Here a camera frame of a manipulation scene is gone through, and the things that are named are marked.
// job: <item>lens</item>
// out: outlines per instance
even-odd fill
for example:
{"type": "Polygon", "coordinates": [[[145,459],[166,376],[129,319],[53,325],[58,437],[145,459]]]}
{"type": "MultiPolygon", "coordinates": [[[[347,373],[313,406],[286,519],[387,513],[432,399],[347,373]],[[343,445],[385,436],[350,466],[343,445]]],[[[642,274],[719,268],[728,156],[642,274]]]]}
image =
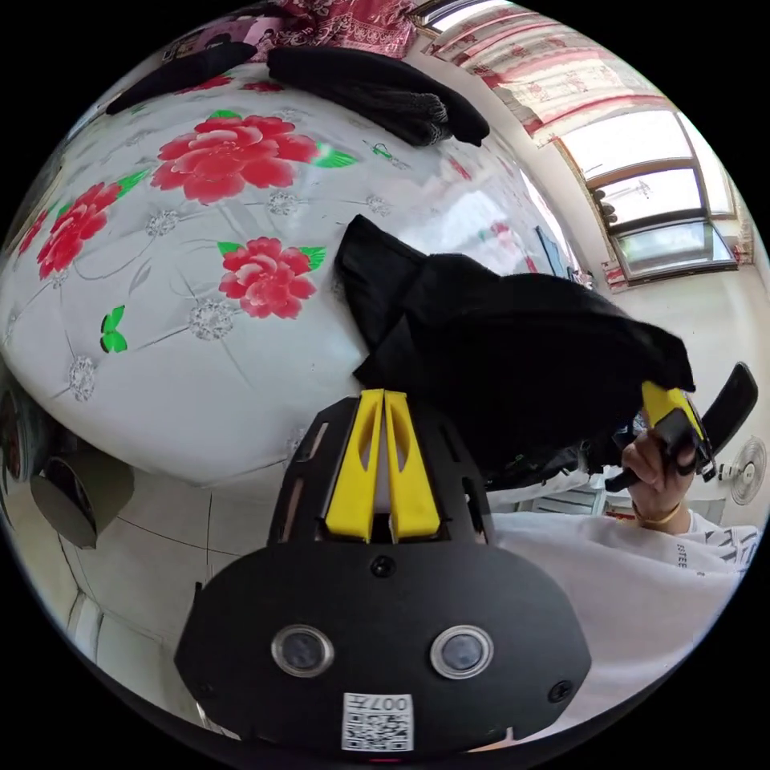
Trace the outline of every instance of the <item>lens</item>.
{"type": "Polygon", "coordinates": [[[431,664],[447,679],[470,679],[492,660],[492,639],[475,626],[454,626],[436,637],[431,664]]]}
{"type": "Polygon", "coordinates": [[[288,626],[279,631],[271,651],[278,667],[292,676],[318,676],[334,660],[329,639],[309,626],[288,626]]]}

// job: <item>red patterned fabric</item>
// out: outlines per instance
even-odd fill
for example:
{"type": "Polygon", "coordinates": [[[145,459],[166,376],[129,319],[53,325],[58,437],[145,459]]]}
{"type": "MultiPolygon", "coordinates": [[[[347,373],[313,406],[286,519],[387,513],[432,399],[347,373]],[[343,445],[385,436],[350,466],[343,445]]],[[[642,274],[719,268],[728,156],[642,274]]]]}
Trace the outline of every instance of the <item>red patterned fabric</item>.
{"type": "MultiPolygon", "coordinates": [[[[407,14],[413,0],[277,0],[294,16],[276,35],[277,46],[357,48],[402,59],[416,30],[407,14]]],[[[259,51],[264,61],[267,49],[259,51]]]]}
{"type": "Polygon", "coordinates": [[[539,146],[596,120],[671,107],[606,48],[517,6],[451,27],[426,53],[484,80],[539,146]]]}

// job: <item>qr code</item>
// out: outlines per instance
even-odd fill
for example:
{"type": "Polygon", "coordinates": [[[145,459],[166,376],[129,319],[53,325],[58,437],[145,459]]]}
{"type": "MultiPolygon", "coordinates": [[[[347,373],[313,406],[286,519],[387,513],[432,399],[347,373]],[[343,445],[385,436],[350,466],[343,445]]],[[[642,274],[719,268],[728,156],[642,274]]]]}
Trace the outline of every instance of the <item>qr code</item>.
{"type": "Polygon", "coordinates": [[[342,748],[351,752],[409,752],[414,744],[410,695],[345,694],[342,748]]]}

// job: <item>bracelet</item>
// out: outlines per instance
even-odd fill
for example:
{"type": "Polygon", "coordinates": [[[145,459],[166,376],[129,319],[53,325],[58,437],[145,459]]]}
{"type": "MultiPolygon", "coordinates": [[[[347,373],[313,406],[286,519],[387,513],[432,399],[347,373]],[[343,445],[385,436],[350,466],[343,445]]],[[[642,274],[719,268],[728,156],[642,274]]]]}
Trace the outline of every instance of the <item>bracelet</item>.
{"type": "Polygon", "coordinates": [[[671,521],[671,519],[673,519],[676,516],[676,514],[679,513],[679,511],[682,509],[682,503],[679,503],[676,506],[676,508],[674,508],[673,511],[671,511],[670,513],[667,513],[666,516],[664,516],[662,519],[645,519],[645,518],[642,518],[642,516],[639,515],[639,511],[638,511],[638,509],[636,507],[636,503],[632,503],[631,505],[632,505],[632,507],[634,509],[634,515],[636,516],[636,520],[640,524],[642,524],[642,525],[648,524],[648,525],[653,525],[653,526],[661,526],[661,525],[664,525],[664,524],[668,524],[668,522],[671,521]]]}

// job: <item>yellow clamp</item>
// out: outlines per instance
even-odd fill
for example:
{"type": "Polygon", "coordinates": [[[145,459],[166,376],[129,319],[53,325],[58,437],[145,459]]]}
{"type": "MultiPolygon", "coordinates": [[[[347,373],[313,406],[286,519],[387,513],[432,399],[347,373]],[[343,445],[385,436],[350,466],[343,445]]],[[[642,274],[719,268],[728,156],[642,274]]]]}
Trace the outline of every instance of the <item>yellow clamp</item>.
{"type": "Polygon", "coordinates": [[[392,391],[361,394],[326,513],[326,527],[338,537],[371,540],[383,411],[394,539],[399,542],[432,537],[439,530],[439,512],[409,414],[407,396],[392,391]]]}
{"type": "Polygon", "coordinates": [[[684,391],[676,388],[667,391],[659,385],[655,385],[655,383],[646,382],[642,385],[642,401],[651,427],[654,428],[655,425],[675,409],[681,409],[687,415],[690,425],[696,430],[701,441],[706,440],[700,420],[684,391]]]}

